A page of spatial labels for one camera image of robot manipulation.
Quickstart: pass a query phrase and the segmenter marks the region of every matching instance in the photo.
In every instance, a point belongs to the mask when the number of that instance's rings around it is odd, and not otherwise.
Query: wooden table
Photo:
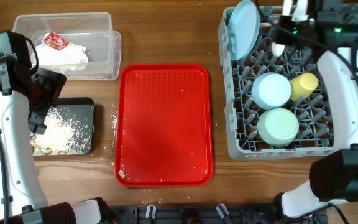
[[[22,14],[109,12],[122,35],[121,69],[133,63],[199,63],[211,75],[214,175],[202,187],[128,189],[120,185],[114,161],[112,117],[117,113],[118,81],[68,81],[61,96],[88,96],[96,104],[95,148],[87,156],[37,157],[35,166],[49,204],[79,202],[102,196],[110,205],[240,205],[271,202],[279,192],[308,179],[316,157],[284,161],[236,162],[227,153],[223,73],[219,65],[217,30],[223,10],[239,1],[135,1],[93,3],[75,0],[2,0],[0,31],[12,29]],[[260,1],[280,5],[282,1]],[[342,205],[351,223],[358,222],[358,203]],[[330,212],[331,223],[342,223]]]

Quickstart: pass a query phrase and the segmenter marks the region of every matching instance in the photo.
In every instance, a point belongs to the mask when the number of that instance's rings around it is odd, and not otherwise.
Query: red packet
[[[65,47],[67,47],[68,42],[67,40],[60,37],[58,34],[51,32],[44,38],[44,42],[49,46],[56,50],[63,50]]]

